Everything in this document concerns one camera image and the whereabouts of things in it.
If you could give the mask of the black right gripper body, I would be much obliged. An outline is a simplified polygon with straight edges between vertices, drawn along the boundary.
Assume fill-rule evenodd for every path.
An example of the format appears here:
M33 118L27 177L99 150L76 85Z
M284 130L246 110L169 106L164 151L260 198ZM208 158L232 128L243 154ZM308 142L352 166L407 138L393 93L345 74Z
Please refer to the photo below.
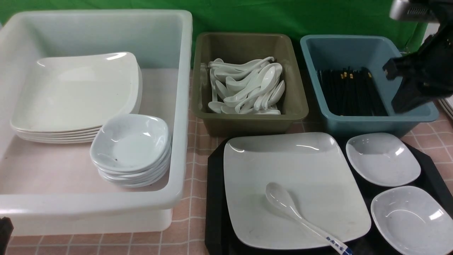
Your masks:
M452 96L453 3L428 0L428 7L440 25L437 32L427 37L417 51L391 58L383 65L388 80L402 78L391 102L397 114Z

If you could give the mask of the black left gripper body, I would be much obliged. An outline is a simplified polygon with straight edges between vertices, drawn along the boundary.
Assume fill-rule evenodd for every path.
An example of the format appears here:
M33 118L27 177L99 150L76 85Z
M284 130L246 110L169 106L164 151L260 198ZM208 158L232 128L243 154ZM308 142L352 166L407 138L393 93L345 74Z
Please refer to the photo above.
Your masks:
M5 255L10 237L13 233L13 224L10 218L0 219L0 254Z

